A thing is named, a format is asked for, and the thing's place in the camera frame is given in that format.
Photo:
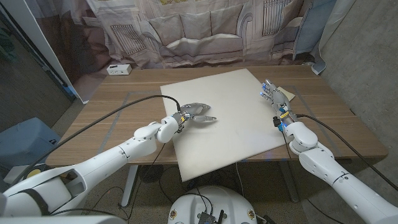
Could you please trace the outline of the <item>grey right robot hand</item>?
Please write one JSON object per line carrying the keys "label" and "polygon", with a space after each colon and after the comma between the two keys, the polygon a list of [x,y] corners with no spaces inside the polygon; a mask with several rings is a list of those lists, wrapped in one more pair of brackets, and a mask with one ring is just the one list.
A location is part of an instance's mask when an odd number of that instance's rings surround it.
{"label": "grey right robot hand", "polygon": [[274,126],[279,131],[285,132],[285,128],[288,125],[298,121],[296,114],[291,109],[290,101],[269,79],[266,79],[262,84],[262,89],[264,91],[260,95],[264,99],[269,100],[275,110],[276,116],[273,118]]}

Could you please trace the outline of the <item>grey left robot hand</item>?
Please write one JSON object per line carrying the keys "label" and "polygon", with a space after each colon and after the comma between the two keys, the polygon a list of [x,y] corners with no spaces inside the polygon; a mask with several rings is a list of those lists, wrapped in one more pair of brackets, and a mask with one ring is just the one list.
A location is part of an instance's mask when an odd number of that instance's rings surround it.
{"label": "grey left robot hand", "polygon": [[217,118],[214,116],[201,115],[202,112],[208,111],[210,108],[210,105],[204,103],[190,103],[181,106],[180,109],[172,115],[178,123],[177,132],[182,132],[182,129],[184,128],[184,122],[188,120],[192,120],[196,123],[216,121]]}

